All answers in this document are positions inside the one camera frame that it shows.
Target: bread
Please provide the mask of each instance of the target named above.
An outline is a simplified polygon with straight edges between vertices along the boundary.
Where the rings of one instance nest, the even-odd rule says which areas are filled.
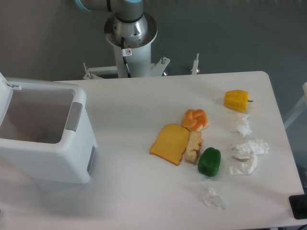
[[[190,131],[201,131],[208,124],[208,116],[202,109],[189,109],[181,119],[181,125]]]
[[[184,153],[186,161],[195,163],[198,158],[198,153],[201,149],[202,137],[201,132],[191,131],[188,145]]]
[[[149,153],[179,165],[187,147],[190,133],[177,124],[168,124],[160,132]]]

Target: warning label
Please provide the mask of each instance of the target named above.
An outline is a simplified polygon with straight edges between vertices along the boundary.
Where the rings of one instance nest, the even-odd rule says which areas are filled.
[[[123,53],[123,57],[131,56],[132,55],[132,50],[130,48],[122,49],[121,52]]]

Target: white trash bin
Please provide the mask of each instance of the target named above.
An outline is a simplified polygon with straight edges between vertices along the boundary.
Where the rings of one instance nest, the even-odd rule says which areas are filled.
[[[0,73],[0,155],[33,178],[86,183],[97,147],[75,84]]]

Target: crumpled tissue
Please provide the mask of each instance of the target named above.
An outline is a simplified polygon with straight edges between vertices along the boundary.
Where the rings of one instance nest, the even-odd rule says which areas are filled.
[[[256,155],[263,155],[269,152],[269,144],[263,139],[249,140],[244,144],[231,146],[233,150],[240,153],[254,153]]]
[[[252,131],[249,127],[248,116],[249,114],[238,114],[236,121],[230,128],[230,132],[239,132],[242,138],[250,135]]]
[[[250,174],[254,171],[258,163],[257,156],[252,155],[250,159],[244,162],[238,162],[229,167],[229,174],[231,176]]]
[[[201,193],[201,198],[204,203],[209,207],[211,207],[211,204],[214,204],[217,207],[224,207],[223,199],[219,195],[215,194],[213,188],[205,187],[203,192]]]
[[[269,144],[263,139],[249,140],[244,144],[231,145],[232,157],[240,162],[229,167],[230,175],[250,174],[257,167],[257,156],[269,152]]]

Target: black cable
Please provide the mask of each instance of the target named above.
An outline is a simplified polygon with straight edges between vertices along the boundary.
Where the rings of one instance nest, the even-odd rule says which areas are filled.
[[[302,230],[302,229],[303,229],[304,227],[306,227],[306,226],[307,226],[307,224],[305,224],[305,225],[299,227],[297,230]]]
[[[125,38],[124,37],[121,37],[121,50],[125,49],[125,46],[124,46],[124,42],[125,42]],[[126,69],[127,69],[127,75],[128,75],[128,78],[131,78],[131,74],[130,74],[130,70],[129,70],[129,67],[128,67],[128,63],[127,63],[127,59],[126,57],[123,55],[123,60],[124,60],[124,64],[126,65]]]
[[[112,12],[112,9],[111,9],[111,0],[106,0],[106,7],[107,7],[107,11]]]

